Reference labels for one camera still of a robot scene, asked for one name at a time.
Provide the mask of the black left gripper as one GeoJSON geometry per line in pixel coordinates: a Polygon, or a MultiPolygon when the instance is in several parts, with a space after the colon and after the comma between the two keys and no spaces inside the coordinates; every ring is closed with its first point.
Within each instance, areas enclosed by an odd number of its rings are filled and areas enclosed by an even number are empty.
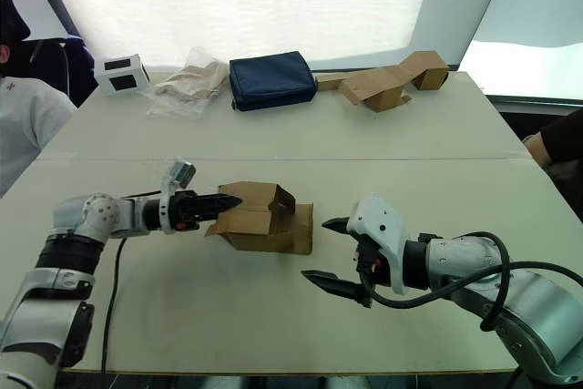
{"type": "Polygon", "coordinates": [[[216,220],[241,203],[242,199],[223,193],[197,196],[193,190],[179,191],[170,199],[170,225],[174,231],[198,230],[200,221],[216,220]]]}

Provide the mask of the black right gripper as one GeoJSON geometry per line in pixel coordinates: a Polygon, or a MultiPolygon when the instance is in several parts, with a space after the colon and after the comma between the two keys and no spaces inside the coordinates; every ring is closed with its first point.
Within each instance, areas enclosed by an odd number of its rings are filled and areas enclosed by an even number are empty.
{"type": "MultiPolygon", "coordinates": [[[[326,230],[349,235],[349,217],[332,218],[322,223],[326,230]]],[[[354,234],[357,240],[356,271],[363,274],[371,286],[391,285],[390,267],[387,259],[380,252],[380,245],[367,235],[354,234]]],[[[339,279],[331,272],[306,270],[302,275],[321,290],[351,301],[357,302],[365,308],[372,307],[372,298],[369,292],[360,283],[339,279]]]]}

